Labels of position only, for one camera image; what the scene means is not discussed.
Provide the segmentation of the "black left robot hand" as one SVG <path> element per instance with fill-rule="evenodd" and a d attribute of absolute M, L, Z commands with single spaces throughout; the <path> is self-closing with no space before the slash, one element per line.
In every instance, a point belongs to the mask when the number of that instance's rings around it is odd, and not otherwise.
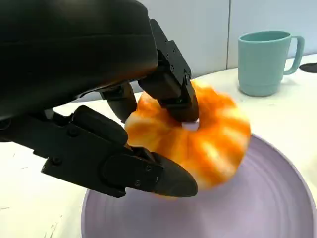
<path fill-rule="evenodd" d="M 54 107 L 98 92 L 125 122 L 141 88 L 177 122 L 199 117 L 191 70 L 136 0 L 3 0 L 0 3 L 0 140 L 45 158 L 42 172 L 112 197 L 126 188 L 192 197 L 192 175 L 142 146 L 87 106 Z"/>

